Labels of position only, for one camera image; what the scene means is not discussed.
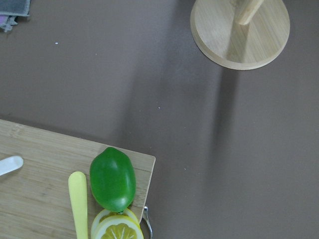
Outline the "white ceramic spoon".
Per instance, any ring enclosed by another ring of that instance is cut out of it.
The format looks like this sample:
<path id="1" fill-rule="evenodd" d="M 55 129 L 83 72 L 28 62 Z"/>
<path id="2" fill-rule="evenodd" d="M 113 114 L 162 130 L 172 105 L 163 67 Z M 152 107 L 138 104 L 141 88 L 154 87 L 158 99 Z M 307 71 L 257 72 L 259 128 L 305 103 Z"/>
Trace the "white ceramic spoon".
<path id="1" fill-rule="evenodd" d="M 21 168 L 24 160 L 20 156 L 11 156 L 0 161 L 0 176 Z"/>

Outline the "green lime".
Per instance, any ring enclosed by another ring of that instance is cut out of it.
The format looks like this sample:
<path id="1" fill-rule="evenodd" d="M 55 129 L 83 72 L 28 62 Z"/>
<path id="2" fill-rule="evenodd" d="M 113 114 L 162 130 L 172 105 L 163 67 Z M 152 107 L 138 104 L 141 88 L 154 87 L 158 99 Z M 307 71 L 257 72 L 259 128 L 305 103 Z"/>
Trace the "green lime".
<path id="1" fill-rule="evenodd" d="M 97 203 L 112 212 L 124 211 L 134 200 L 136 176 L 131 160 L 108 147 L 90 165 L 90 183 Z"/>

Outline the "yellow plastic knife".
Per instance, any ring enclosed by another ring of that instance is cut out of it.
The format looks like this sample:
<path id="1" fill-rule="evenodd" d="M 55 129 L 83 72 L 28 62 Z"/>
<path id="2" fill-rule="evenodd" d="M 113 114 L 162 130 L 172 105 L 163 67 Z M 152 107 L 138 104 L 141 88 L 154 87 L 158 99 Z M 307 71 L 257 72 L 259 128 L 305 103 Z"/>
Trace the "yellow plastic knife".
<path id="1" fill-rule="evenodd" d="M 87 181 L 84 173 L 73 172 L 68 179 L 69 197 L 77 239 L 88 238 Z"/>

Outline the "wooden mug tree stand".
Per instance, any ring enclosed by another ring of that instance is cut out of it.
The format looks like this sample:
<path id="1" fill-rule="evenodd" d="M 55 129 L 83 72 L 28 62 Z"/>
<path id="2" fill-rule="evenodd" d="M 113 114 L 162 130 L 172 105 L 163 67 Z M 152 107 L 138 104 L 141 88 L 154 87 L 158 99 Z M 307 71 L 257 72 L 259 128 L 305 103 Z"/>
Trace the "wooden mug tree stand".
<path id="1" fill-rule="evenodd" d="M 290 19 L 282 0 L 197 0 L 190 15 L 193 39 L 213 62 L 251 70 L 283 51 Z"/>

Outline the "upper lemon slice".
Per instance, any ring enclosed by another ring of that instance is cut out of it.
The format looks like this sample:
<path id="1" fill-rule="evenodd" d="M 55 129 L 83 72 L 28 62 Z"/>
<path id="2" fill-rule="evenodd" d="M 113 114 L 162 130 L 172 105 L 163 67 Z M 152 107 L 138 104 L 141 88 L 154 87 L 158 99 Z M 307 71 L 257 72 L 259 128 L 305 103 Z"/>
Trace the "upper lemon slice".
<path id="1" fill-rule="evenodd" d="M 93 220 L 92 239 L 143 239 L 144 235 L 135 214 L 125 209 L 121 213 L 102 210 Z"/>

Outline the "bamboo cutting board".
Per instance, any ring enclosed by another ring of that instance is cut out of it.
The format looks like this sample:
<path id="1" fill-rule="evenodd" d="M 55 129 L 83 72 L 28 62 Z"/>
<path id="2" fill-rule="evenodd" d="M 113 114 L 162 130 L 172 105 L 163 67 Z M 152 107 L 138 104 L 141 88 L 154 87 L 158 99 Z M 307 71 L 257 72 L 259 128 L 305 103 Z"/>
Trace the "bamboo cutting board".
<path id="1" fill-rule="evenodd" d="M 23 158 L 23 166 L 0 178 L 0 236 L 3 239 L 76 237 L 68 192 L 72 172 L 89 175 L 102 143 L 0 122 L 0 157 Z"/>

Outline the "folded grey cloth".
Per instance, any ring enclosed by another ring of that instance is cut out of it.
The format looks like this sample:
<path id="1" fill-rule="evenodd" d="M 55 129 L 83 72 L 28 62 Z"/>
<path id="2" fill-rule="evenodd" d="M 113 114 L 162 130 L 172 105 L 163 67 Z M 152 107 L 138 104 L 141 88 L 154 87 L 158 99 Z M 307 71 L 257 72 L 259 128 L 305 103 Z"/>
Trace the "folded grey cloth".
<path id="1" fill-rule="evenodd" d="M 17 25 L 17 17 L 29 17 L 30 0 L 1 0 L 0 28 L 4 32 L 12 30 Z"/>

